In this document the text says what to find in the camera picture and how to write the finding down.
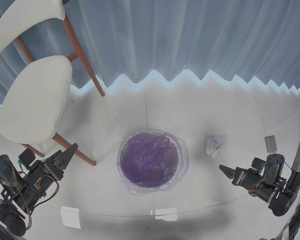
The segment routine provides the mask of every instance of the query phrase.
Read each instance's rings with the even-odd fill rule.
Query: curtain
[[[0,15],[12,2],[0,1]],[[300,87],[300,1],[70,0],[64,7],[106,87],[121,74],[138,83],[152,70],[167,81],[183,70],[199,79],[212,70],[227,81],[255,76]],[[34,59],[74,51],[58,19],[21,37]],[[27,64],[15,42],[1,52],[0,104]],[[79,58],[72,65],[72,84],[81,88],[90,77]]]

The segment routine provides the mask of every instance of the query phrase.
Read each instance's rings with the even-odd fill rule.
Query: wooden chair frame
[[[71,26],[71,23],[68,19],[68,16],[65,16],[64,20],[61,20],[62,24],[64,26],[64,28],[66,29],[66,32],[75,48],[75,51],[73,53],[71,53],[67,58],[70,60],[70,62],[74,61],[76,58],[80,57],[85,69],[87,70],[88,74],[90,75],[92,81],[94,82],[98,92],[100,93],[100,95],[102,97],[104,97],[105,93],[100,85],[100,83],[98,82],[96,75],[90,65],[90,63],[88,62],[86,55],[83,52],[83,49],[75,35],[75,32]],[[28,60],[30,62],[34,62],[34,59],[32,57],[32,55],[30,54],[30,52],[28,51],[27,47],[25,46],[22,38],[20,36],[18,36],[16,38],[17,43],[20,45],[22,51],[25,53],[26,57],[28,58]],[[55,134],[55,136],[52,138],[55,142],[57,142],[59,145],[61,145],[63,148],[68,148],[71,146],[71,144],[65,140],[62,136],[60,136],[58,133]],[[38,155],[39,157],[43,158],[44,154],[41,153],[40,151],[38,151],[37,149],[35,149],[34,147],[28,145],[28,144],[22,144],[20,143],[22,146],[24,146],[25,148],[30,148],[36,155]],[[90,159],[89,157],[87,157],[85,154],[83,154],[81,151],[76,150],[75,155],[78,156],[79,158],[81,158],[82,160],[84,160],[85,162],[87,162],[88,164],[95,166],[96,162],[93,161],[92,159]]]

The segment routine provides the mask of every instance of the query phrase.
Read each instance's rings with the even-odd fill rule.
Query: purple plastic bag
[[[117,168],[130,194],[167,191],[186,173],[188,149],[183,140],[170,133],[144,129],[122,142]]]

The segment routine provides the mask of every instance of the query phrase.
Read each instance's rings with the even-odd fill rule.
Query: chair
[[[56,55],[34,61],[19,35],[50,18],[62,20],[75,52],[68,57]],[[56,132],[71,86],[71,61],[80,57],[102,96],[104,92],[65,15],[62,0],[15,0],[0,18],[0,52],[16,38],[31,63],[17,76],[3,101],[0,134],[43,157],[30,144],[53,139],[64,148],[71,146]],[[75,155],[96,165],[79,150]]]

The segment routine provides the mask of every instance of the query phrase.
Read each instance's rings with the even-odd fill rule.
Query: purple trash bag
[[[122,142],[117,168],[130,194],[167,191],[185,175],[188,149],[183,140],[170,133],[144,129]]]

